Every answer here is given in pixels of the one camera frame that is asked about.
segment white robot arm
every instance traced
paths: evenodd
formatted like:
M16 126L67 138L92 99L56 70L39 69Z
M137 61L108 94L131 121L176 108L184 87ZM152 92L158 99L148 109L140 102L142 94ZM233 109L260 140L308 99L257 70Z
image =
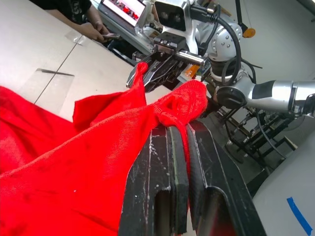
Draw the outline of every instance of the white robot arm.
M187 64L203 66L210 61L216 87L213 97L220 105L315 116L315 81L256 84L242 65L249 64L241 57L242 29L227 15L201 7L194 0L156 0L155 7L163 33L154 40L154 52L143 59L149 65L144 76L147 92L177 78ZM213 30L205 30L209 24L213 24Z

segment red garment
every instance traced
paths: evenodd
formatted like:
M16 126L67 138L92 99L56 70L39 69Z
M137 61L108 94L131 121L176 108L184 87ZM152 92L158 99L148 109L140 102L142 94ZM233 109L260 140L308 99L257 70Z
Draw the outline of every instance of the red garment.
M146 64L138 65L129 91L76 102L73 123L82 132L67 141L75 134L69 122L1 88L2 100L18 101L12 107L0 104L1 126L12 128L6 137L1 134L1 144L16 147L1 155L1 164L15 155L29 155L28 160L40 155L23 166L26 161L14 163L20 167L0 175L1 235L116 235L126 178L150 131L160 123L176 125L189 157L185 124L206 108L206 87L187 82L147 106L142 82L146 69ZM18 123L20 114L24 119ZM14 136L18 129L22 136ZM48 136L51 142L45 143ZM31 144L21 148L14 144L18 141ZM29 147L35 150L32 155Z

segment wrinkled cloth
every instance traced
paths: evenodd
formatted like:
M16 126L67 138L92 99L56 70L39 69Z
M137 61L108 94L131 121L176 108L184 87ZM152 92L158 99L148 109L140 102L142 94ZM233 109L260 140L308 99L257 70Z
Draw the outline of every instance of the wrinkled cloth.
M206 87L187 82L147 105L146 70L126 92L77 101L73 123L0 88L1 235L117 235L128 172L160 123L180 130L189 163L185 125L205 110Z

